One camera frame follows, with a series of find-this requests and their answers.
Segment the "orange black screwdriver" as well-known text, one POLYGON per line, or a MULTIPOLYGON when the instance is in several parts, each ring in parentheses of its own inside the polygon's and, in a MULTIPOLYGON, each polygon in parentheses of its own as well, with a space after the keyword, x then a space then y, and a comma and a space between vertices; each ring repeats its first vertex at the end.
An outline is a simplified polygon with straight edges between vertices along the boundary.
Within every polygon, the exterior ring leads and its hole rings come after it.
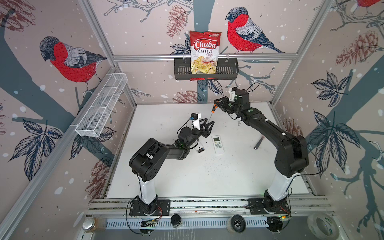
POLYGON ((217 104, 214 104, 213 108, 212 108, 212 111, 211 111, 211 116, 210 118, 212 117, 213 113, 215 113, 216 109, 218 108, 217 104))

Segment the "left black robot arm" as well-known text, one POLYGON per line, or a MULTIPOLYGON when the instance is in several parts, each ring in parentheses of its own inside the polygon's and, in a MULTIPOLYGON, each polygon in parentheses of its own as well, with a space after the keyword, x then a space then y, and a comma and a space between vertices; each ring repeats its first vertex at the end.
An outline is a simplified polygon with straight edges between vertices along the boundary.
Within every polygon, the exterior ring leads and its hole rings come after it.
POLYGON ((207 118, 200 119, 197 114, 191 114, 187 122, 192 122, 190 128, 183 125, 178 131, 178 138, 173 144, 164 144, 154 138, 148 139, 144 145, 132 156, 129 166, 139 180, 140 193, 129 205, 130 216, 151 216, 160 212, 168 215, 166 204, 169 200, 159 201, 155 189, 154 178, 159 173, 165 160, 184 160, 192 149, 199 144, 199 138, 210 136, 214 121, 207 118))

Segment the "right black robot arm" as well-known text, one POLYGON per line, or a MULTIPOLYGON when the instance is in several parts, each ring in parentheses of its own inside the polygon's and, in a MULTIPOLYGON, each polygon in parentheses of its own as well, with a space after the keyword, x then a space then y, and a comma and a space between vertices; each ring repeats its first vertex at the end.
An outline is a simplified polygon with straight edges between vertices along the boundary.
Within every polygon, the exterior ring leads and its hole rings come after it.
POLYGON ((229 97, 214 100, 212 112, 218 108, 229 115, 235 114, 247 126, 260 132, 277 149, 274 160, 276 174, 264 193, 263 205, 269 214, 283 210, 293 180, 309 165, 306 139, 289 134, 271 122, 260 110, 251 107, 248 90, 232 88, 229 97))

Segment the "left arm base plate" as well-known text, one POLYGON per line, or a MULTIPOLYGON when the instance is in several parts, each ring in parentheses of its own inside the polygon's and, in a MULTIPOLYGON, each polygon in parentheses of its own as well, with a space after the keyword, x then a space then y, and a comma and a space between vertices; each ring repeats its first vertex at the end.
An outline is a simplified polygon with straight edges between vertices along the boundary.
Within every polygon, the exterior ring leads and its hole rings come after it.
POLYGON ((135 198, 128 206, 130 217, 142 216, 168 216, 170 214, 171 201, 155 199, 149 205, 135 198))

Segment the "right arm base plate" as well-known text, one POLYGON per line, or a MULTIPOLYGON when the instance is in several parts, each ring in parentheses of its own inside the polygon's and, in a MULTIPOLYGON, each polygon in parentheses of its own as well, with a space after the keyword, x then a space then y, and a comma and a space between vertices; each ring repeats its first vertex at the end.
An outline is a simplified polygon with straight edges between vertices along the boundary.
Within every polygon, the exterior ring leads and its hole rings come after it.
POLYGON ((290 215, 291 209, 288 203, 288 198, 285 197, 280 201, 271 199, 248 199, 248 209, 252 215, 290 215))

